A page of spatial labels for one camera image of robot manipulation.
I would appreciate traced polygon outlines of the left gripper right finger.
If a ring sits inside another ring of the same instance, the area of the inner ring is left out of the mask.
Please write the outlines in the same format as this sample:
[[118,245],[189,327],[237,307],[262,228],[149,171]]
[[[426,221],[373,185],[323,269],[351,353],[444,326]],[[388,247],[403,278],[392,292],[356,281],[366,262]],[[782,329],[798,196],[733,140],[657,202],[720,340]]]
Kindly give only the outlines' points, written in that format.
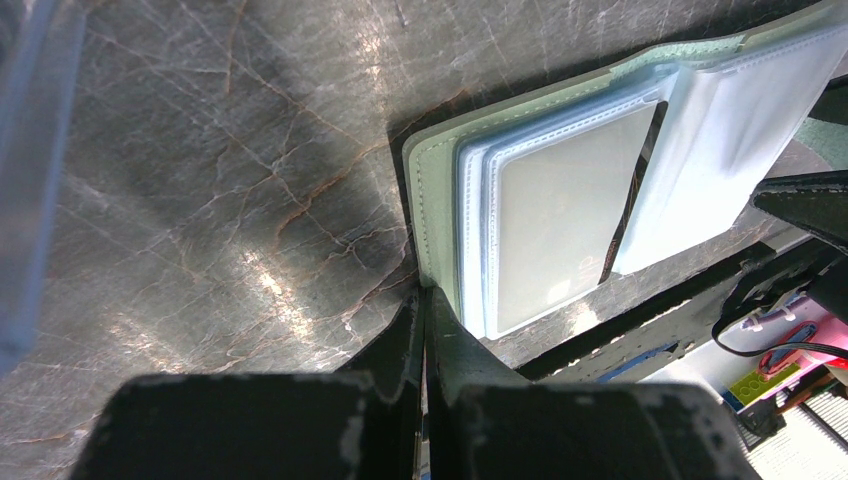
[[687,384],[535,383],[423,292],[436,479],[753,479],[730,415]]

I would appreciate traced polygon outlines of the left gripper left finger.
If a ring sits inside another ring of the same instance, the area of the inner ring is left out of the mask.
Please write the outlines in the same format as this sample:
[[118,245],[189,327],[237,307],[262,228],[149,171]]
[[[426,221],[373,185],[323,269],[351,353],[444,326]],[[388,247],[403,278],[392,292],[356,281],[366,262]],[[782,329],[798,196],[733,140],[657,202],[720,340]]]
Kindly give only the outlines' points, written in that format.
[[332,372],[155,374],[124,383],[75,479],[411,479],[423,326],[413,293]]

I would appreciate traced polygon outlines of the black VIP credit card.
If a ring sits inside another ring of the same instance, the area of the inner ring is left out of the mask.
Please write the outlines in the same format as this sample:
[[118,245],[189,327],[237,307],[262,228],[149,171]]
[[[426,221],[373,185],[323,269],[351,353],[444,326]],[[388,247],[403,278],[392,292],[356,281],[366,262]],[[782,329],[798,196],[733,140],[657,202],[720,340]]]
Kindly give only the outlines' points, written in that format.
[[648,126],[642,146],[640,147],[639,155],[637,157],[633,174],[631,176],[624,209],[620,217],[617,229],[611,239],[609,248],[607,250],[602,275],[598,282],[599,285],[605,283],[612,276],[613,266],[621,248],[623,237],[626,232],[628,223],[630,222],[632,212],[635,208],[636,199],[638,197],[639,190],[641,188],[651,156],[653,154],[655,144],[659,136],[659,132],[663,125],[667,109],[667,101],[660,101],[654,108],[651,122]]

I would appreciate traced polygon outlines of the clear plastic card box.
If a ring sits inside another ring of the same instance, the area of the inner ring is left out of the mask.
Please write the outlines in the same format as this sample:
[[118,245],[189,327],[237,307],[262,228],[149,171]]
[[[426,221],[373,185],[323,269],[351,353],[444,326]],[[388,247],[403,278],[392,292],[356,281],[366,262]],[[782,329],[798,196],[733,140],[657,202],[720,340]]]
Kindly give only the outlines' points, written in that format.
[[1,372],[32,349],[86,10],[1,4]]

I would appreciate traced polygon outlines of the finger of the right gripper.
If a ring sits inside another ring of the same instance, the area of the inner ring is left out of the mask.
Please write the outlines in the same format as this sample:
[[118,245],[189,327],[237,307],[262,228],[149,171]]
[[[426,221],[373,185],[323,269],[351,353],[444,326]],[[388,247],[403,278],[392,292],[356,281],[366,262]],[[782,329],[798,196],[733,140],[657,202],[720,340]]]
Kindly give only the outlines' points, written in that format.
[[750,203],[847,254],[846,170],[765,179]]

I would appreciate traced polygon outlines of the green leather card holder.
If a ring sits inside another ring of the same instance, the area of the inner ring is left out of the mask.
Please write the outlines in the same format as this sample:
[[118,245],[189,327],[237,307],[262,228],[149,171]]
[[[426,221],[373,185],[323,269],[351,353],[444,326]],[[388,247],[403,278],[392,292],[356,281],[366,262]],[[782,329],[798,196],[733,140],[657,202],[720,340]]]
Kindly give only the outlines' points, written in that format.
[[412,135],[402,156],[421,283],[491,340],[595,290],[660,101],[668,109],[613,274],[724,233],[846,53],[847,5],[821,1]]

